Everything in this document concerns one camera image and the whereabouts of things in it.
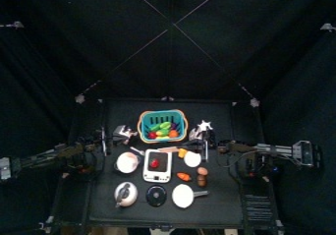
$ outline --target red fruit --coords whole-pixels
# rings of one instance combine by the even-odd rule
[[[150,162],[150,166],[152,167],[152,168],[158,168],[159,167],[159,160],[158,159],[152,159],[151,160],[151,162]]]
[[[148,135],[147,135],[147,137],[148,137],[150,139],[156,139],[158,135],[156,135],[155,132],[150,132]]]

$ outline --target plastic basket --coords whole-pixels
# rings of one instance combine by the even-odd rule
[[[174,122],[176,124],[176,130],[179,132],[179,136],[167,139],[150,139],[147,137],[150,133],[150,128],[154,125],[162,124],[164,122]],[[146,111],[142,113],[139,117],[138,130],[140,138],[147,144],[179,142],[187,136],[188,121],[183,111],[178,109],[167,111]]]

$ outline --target black table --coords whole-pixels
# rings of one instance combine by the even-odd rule
[[[102,126],[110,136],[119,125],[128,125],[134,129],[143,111],[180,109],[186,113],[192,128],[206,120],[214,127],[216,141],[240,140],[247,143],[263,143],[263,129],[259,119],[259,110],[250,101],[171,101],[160,100],[123,100],[106,99],[78,108],[78,118],[74,121],[70,141],[84,136]],[[146,144],[134,138],[131,143],[138,149],[178,146],[179,143]],[[111,155],[106,159],[106,168],[102,175],[90,182],[62,180],[55,204],[55,223],[58,225],[106,225],[151,228],[236,228],[247,226],[243,210],[242,182],[234,180],[227,164],[227,157],[210,150],[210,162],[200,166],[210,171],[208,186],[203,189],[198,181],[183,182],[178,172],[187,172],[196,179],[198,168],[186,165],[184,160],[174,153],[172,179],[160,184],[168,193],[167,202],[160,207],[151,206],[146,201],[147,189],[155,184],[142,178],[143,160],[136,170],[123,174],[115,169],[119,155],[130,151],[126,145],[111,147]],[[122,182],[135,184],[139,195],[132,206],[116,208],[115,189]],[[210,195],[198,197],[192,205],[178,208],[172,201],[174,188],[188,184],[195,191],[208,190]]]

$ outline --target black enclosure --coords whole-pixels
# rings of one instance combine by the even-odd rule
[[[100,99],[259,101],[266,143],[323,150],[319,170],[284,162],[280,219],[290,234],[335,234],[335,10],[336,0],[0,0],[0,158],[67,143]],[[46,222],[56,180],[40,170],[0,185],[0,233]]]

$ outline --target yellow food item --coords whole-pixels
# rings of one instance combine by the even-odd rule
[[[179,157],[180,157],[180,158],[184,158],[187,152],[188,152],[188,151],[187,151],[186,149],[179,148]]]

